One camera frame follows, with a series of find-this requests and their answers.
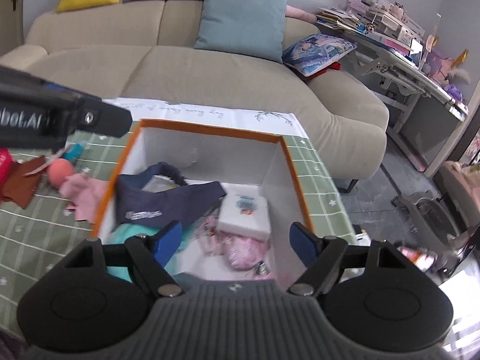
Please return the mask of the teal round plush bag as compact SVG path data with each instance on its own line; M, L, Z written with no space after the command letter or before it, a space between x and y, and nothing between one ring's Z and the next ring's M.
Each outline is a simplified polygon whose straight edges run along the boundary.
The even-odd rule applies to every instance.
M159 232L163 232L163 230L139 224L123 223L110 234L107 243L109 245L124 244L129 238L138 234L149 236L150 240L146 243L146 247L150 255L169 275L174 276L180 272L180 255L194 236L194 226L182 228L182 236L179 236L179 227L176 227L161 239L154 240L153 237Z

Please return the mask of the blue plush toy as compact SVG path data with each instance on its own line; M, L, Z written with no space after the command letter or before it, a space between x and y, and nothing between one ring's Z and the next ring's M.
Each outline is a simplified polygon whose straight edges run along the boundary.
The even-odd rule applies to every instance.
M80 155L82 155L84 149L85 149L85 144L80 142L72 143L64 151L61 158L69 161L71 164L74 164L78 160L78 158L80 158Z

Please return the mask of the navy blue headband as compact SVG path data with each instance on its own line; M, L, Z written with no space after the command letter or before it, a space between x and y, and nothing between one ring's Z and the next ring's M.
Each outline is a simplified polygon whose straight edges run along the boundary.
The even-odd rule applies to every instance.
M187 183L180 171L166 162L149 166L136 175L119 175L115 183L118 224L164 228L178 221L187 228L227 194L217 181L187 184L161 193L143 192L142 187L155 175L166 176L179 184Z

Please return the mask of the pink ball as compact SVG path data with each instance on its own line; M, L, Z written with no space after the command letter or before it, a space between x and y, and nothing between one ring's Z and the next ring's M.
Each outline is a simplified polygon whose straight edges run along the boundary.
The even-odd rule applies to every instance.
M74 166L65 158L55 159L47 169L49 183L55 187L55 189L58 189L68 177L74 174Z

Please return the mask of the clear plastic zip bag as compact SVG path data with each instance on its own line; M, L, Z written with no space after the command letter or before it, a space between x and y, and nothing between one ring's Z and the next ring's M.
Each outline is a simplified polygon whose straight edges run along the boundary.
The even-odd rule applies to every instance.
M175 180L172 180L163 175L154 175L143 187L143 192L149 193L161 193L170 189L176 189L181 186L187 186L187 183L179 184Z

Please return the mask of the brown red cloth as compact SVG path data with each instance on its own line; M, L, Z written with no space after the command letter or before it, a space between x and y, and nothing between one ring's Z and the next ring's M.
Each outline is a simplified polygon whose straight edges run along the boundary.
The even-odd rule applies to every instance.
M30 160L22 163L13 162L7 183L1 191L1 202L15 203L25 209L37 191L42 175L38 173L23 177L23 174L31 172L45 162L44 156L30 158Z

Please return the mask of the pink shiny drawstring pouch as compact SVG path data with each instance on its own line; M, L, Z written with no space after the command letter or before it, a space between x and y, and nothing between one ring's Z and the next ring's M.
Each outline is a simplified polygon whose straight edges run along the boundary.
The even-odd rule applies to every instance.
M269 241L223 232L217 228L217 219L209 215L195 230L205 255L223 256L236 271L249 271L264 261L269 251Z

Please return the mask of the pink cloth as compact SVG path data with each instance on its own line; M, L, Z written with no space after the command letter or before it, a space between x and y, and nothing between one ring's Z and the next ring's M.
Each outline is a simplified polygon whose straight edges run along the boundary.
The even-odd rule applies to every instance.
M58 191L70 201L76 221L93 224L107 186L107 181L90 178L85 173L76 173L66 178Z

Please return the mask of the white tissue pack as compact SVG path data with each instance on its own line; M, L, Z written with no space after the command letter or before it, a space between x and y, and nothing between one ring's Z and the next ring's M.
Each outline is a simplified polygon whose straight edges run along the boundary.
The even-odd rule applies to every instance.
M223 183L227 192L220 204L216 228L224 233L267 242L271 234L269 206L252 184Z

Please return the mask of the red transparent storage box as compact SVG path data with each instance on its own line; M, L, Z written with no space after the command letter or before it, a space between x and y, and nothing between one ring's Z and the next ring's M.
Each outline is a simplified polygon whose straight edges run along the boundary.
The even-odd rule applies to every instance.
M7 183L14 160L7 149L0 149L0 192Z

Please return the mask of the beige fabric sofa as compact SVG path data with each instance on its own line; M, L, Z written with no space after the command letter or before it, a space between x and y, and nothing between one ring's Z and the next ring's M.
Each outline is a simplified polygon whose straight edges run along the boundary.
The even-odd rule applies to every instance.
M47 12L1 63L101 98L291 113L333 178L379 169L389 111L372 91L342 70L307 80L281 63L195 49L202 8L176 0Z

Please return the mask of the orange cardboard box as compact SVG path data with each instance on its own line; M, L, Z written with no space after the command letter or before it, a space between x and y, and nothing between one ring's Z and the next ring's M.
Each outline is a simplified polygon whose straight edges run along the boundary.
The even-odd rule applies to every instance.
M282 286L304 272L290 226L310 225L289 137L144 119L114 169L93 233L109 242L122 224L183 228L218 212L219 227L267 244L267 267Z

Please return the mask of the cream door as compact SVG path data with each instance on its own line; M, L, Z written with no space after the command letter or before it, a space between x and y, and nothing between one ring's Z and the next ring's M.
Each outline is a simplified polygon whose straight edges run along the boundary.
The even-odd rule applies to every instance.
M0 0L0 52L15 49L24 41L23 0Z

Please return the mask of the light blue cushion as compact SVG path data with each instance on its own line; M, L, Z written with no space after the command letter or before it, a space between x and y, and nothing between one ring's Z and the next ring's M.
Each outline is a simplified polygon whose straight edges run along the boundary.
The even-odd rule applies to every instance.
M282 61L287 0L204 0L194 48Z

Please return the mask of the anime print pillow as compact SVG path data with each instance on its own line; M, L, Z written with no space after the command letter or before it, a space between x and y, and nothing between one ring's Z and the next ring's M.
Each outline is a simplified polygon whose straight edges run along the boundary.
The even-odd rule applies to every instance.
M309 35L283 51L283 63L304 77L311 77L337 63L357 48L357 44L341 37L322 33Z

